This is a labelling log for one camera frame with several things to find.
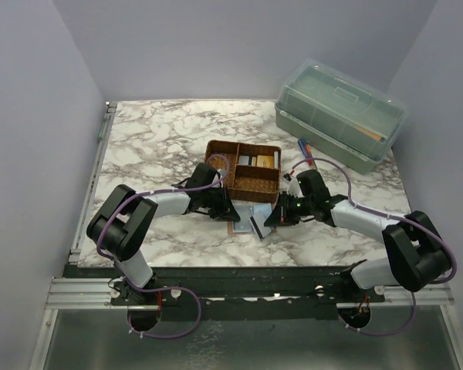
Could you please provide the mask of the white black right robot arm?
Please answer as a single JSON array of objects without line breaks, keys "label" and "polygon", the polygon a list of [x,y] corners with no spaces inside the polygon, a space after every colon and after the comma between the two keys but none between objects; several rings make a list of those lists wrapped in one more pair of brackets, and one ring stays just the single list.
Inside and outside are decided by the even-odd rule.
[{"label": "white black right robot arm", "polygon": [[307,217],[356,231],[385,247],[386,257],[358,262],[344,272],[339,286],[345,300],[359,301],[367,289],[384,285],[417,292],[451,270],[451,257],[426,214],[415,211],[392,217],[361,210],[346,196],[331,195],[317,170],[304,171],[296,179],[302,195],[281,193],[263,222],[265,227],[292,226]]}]

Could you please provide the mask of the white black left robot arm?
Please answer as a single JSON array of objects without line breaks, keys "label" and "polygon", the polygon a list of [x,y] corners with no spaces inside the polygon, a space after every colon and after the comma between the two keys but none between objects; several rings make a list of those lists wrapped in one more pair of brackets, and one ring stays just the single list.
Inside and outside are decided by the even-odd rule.
[{"label": "white black left robot arm", "polygon": [[199,163],[177,186],[138,193],[127,185],[115,187],[89,222],[86,236],[99,255],[109,259],[128,280],[129,295],[138,304],[154,299],[154,272],[145,261],[142,243],[152,221],[167,216],[204,213],[216,221],[239,221],[224,180],[230,171]]}]

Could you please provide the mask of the grey card in basket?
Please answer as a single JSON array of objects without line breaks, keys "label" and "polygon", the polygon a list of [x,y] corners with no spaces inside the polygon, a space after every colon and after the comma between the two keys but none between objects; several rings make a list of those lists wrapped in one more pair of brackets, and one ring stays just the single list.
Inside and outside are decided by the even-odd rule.
[{"label": "grey card in basket", "polygon": [[252,166],[256,165],[256,157],[255,156],[246,156],[240,155],[238,158],[238,164],[241,166]]}]

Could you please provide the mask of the gold VIP card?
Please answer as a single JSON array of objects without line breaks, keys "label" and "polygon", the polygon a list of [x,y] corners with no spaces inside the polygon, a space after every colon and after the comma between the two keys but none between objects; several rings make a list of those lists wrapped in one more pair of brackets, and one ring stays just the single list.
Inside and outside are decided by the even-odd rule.
[{"label": "gold VIP card", "polygon": [[262,168],[275,168],[275,159],[273,156],[258,155],[255,157],[255,165]]}]

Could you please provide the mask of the brown woven divided basket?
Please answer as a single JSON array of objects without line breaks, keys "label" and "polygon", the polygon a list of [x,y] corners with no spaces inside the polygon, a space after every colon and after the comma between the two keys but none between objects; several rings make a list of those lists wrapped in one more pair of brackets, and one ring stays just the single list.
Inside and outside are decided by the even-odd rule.
[{"label": "brown woven divided basket", "polygon": [[225,163],[229,162],[230,172],[225,178],[225,186],[233,200],[273,204],[279,195],[281,164],[278,170],[241,166],[238,158],[240,155],[274,157],[275,151],[279,151],[281,160],[282,150],[278,146],[211,140],[204,159],[217,169],[224,169]]}]

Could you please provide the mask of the clear lidded green toolbox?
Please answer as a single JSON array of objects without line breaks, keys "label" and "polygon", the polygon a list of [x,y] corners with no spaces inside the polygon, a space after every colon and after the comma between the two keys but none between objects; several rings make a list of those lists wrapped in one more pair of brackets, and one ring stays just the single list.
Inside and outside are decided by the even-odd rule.
[{"label": "clear lidded green toolbox", "polygon": [[406,118],[396,99],[311,59],[275,103],[278,128],[363,175],[384,161]]}]

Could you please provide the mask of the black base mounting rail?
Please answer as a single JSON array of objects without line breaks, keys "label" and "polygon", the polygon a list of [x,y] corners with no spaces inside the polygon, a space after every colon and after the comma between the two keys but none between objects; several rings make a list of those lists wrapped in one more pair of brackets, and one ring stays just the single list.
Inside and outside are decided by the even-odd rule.
[{"label": "black base mounting rail", "polygon": [[107,292],[103,308],[165,321],[335,320],[338,307],[384,301],[346,282],[346,267],[157,267],[145,292],[121,281],[114,268],[64,268],[84,294]]}]

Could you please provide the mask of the blue red handled screwdriver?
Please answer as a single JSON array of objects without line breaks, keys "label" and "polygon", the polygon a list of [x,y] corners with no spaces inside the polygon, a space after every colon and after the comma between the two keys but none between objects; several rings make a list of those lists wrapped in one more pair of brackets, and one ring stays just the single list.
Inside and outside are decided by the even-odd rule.
[{"label": "blue red handled screwdriver", "polygon": [[312,160],[312,154],[309,151],[308,145],[306,142],[302,139],[298,139],[297,143],[299,145],[299,148],[304,156],[304,158],[307,160],[307,163],[310,167],[314,167],[315,163]]}]

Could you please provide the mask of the aluminium extrusion frame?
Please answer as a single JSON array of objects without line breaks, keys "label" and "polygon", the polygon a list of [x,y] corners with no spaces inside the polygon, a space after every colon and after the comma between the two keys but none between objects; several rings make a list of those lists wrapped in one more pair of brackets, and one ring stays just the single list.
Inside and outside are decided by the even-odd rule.
[{"label": "aluminium extrusion frame", "polygon": [[[94,214],[141,148],[196,160],[209,140],[280,146],[294,163],[299,150],[275,125],[268,100],[170,100],[111,103],[102,130],[85,216]],[[355,335],[335,321],[210,320],[184,338],[130,335],[126,308],[110,305],[113,272],[94,254],[82,220],[62,277],[52,281],[45,336],[34,369],[462,369],[449,288],[417,295],[413,324],[399,335]]]}]

